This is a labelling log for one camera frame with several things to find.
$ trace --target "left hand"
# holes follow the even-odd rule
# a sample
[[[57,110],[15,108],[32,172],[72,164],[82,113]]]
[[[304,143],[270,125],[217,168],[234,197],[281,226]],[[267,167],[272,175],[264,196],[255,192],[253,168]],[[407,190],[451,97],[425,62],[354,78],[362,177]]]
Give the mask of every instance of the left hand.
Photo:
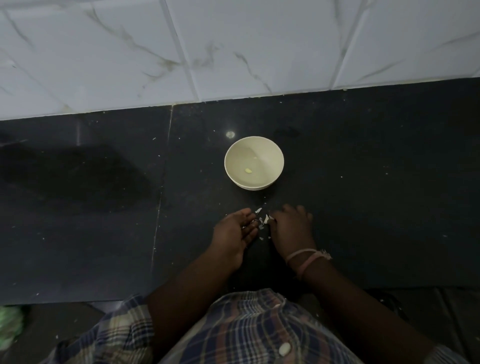
[[[208,250],[219,259],[225,260],[232,272],[240,268],[243,251],[258,233],[258,222],[253,219],[255,214],[252,210],[244,208],[225,216],[213,230],[212,243]]]

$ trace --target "shirt button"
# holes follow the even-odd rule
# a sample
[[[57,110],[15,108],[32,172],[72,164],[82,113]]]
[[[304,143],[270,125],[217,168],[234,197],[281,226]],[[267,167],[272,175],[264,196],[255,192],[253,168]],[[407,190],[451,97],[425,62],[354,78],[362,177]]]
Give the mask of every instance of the shirt button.
[[[292,346],[288,342],[284,342],[278,349],[278,353],[281,356],[285,356],[290,352],[290,350],[292,350]]]

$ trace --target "forearm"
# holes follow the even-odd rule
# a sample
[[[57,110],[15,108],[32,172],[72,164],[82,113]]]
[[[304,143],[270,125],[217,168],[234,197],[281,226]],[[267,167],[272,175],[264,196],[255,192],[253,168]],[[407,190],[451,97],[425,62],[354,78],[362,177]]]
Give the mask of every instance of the forearm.
[[[205,314],[231,272],[231,265],[209,249],[147,297],[155,357],[165,355]]]
[[[307,267],[303,280],[352,349],[369,363],[422,363],[433,349],[431,340],[354,285],[326,259],[319,258]]]

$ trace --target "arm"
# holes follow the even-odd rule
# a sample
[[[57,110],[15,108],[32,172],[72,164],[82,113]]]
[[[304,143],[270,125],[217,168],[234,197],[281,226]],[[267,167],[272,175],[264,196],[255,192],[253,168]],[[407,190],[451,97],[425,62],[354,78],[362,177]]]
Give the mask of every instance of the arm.
[[[316,249],[312,237],[312,215],[303,206],[283,211],[269,220],[273,242],[285,259],[305,248]],[[297,271],[311,253],[289,261]],[[325,311],[338,325],[353,351],[369,363],[423,363],[435,344],[397,317],[359,287],[355,286],[324,258],[314,260],[302,280],[311,288]]]
[[[207,251],[147,297],[155,332],[154,357],[164,356],[205,314],[240,267],[245,247],[258,232],[254,218],[249,208],[226,216],[215,226]]]

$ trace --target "plaid shirt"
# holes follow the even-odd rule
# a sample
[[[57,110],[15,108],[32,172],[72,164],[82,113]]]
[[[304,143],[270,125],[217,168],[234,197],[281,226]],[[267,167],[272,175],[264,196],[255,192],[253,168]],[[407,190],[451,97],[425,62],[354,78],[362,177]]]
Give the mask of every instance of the plaid shirt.
[[[43,364],[152,363],[153,326],[141,296],[123,302],[75,341],[62,341]],[[270,289],[230,293],[161,360],[161,364],[361,363],[302,307]],[[437,346],[425,364],[467,363]]]

